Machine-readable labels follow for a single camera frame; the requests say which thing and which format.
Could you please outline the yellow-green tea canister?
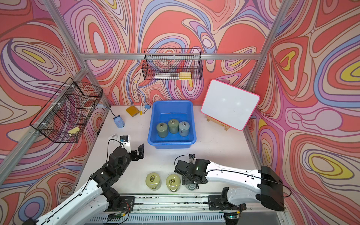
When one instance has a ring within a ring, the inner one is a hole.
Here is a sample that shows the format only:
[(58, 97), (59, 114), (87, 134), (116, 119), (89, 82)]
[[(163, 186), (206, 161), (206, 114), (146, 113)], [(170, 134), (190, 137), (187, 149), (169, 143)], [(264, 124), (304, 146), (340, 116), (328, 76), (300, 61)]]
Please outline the yellow-green tea canister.
[(151, 172), (147, 175), (145, 179), (147, 187), (151, 190), (158, 190), (161, 186), (161, 179), (158, 173)]
[(177, 174), (171, 174), (166, 179), (166, 186), (171, 192), (176, 192), (181, 184), (182, 181)]

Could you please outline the blue-grey tea canister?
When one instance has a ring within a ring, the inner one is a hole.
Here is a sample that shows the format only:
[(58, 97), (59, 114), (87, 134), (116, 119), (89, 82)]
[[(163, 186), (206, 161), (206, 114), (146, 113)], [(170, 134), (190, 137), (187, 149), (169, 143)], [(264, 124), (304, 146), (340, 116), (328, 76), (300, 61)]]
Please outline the blue-grey tea canister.
[(199, 187), (198, 187), (197, 184), (188, 184), (187, 189), (190, 190), (190, 191), (194, 191), (194, 190), (199, 189)]

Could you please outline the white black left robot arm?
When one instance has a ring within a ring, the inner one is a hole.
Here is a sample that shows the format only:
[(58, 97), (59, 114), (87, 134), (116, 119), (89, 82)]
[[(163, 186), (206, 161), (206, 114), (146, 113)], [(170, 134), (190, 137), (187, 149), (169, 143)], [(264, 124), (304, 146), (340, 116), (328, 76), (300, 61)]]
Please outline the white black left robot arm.
[(24, 225), (83, 225), (94, 215), (108, 208), (119, 208), (121, 196), (112, 185), (115, 184), (132, 161), (144, 158), (144, 144), (128, 152), (119, 146), (106, 163), (90, 175), (78, 191), (57, 207), (38, 219), (29, 218)]

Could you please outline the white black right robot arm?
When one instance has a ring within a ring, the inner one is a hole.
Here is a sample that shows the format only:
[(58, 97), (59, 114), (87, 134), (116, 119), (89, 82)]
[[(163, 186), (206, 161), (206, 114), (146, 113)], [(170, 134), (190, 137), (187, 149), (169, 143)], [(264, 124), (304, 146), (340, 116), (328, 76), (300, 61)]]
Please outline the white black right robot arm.
[(269, 210), (285, 210), (283, 181), (268, 166), (260, 170), (239, 169), (199, 158), (194, 162), (179, 160), (174, 165), (174, 171), (185, 178), (183, 185), (220, 182), (244, 189), (237, 194), (236, 189), (225, 187), (220, 199), (222, 204), (237, 206), (259, 201)]

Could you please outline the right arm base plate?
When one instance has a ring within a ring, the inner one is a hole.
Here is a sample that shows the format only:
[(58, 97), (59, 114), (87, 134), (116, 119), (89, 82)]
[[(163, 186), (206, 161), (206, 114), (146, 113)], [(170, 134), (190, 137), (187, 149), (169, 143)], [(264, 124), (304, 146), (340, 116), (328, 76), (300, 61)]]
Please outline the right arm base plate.
[(222, 200), (221, 196), (208, 196), (208, 202), (210, 211), (245, 211), (247, 206), (245, 203), (240, 205), (233, 205), (228, 201)]

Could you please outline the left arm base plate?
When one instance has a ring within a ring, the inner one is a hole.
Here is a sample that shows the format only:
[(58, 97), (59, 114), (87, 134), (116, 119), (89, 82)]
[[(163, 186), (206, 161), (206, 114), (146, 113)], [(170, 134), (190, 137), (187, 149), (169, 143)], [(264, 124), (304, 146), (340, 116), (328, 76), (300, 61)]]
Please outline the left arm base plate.
[(107, 212), (131, 212), (134, 209), (135, 197), (134, 196), (116, 196), (109, 202)]

